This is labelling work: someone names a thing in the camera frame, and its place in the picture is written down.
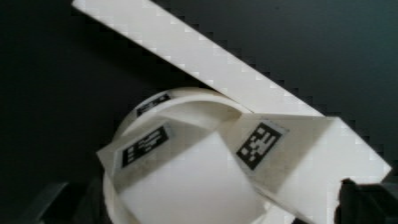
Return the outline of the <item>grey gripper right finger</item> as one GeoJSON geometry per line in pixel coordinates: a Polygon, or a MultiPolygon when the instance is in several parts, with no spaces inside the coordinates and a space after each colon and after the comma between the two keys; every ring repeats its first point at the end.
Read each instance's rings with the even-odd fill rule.
{"type": "Polygon", "coordinates": [[[342,181],[335,224],[398,224],[398,183],[342,181]]]}

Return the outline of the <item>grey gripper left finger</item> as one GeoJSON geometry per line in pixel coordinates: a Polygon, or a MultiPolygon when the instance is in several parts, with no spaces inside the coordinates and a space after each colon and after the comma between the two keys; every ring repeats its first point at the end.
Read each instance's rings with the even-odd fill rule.
{"type": "Polygon", "coordinates": [[[54,182],[38,194],[17,224],[111,224],[102,179],[54,182]]]}

